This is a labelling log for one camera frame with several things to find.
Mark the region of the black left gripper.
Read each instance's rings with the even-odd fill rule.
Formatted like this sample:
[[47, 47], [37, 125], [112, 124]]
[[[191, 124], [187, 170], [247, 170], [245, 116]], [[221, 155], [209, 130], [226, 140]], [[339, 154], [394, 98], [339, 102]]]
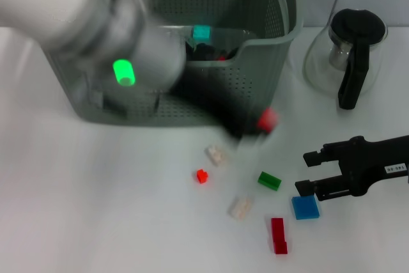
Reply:
[[257, 127], [257, 116], [223, 88], [177, 86], [172, 96], [196, 106], [216, 120], [238, 144], [238, 158], [256, 160], [271, 129]]

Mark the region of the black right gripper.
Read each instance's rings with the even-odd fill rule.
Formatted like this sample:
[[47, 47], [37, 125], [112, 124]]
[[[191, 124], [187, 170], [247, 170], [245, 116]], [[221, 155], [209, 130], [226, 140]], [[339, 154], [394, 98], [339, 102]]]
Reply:
[[351, 143], [324, 144], [303, 158], [308, 167], [339, 161], [343, 175], [295, 182], [300, 196], [315, 195], [319, 201], [363, 196], [376, 182], [408, 175], [408, 136], [378, 142], [354, 137]]

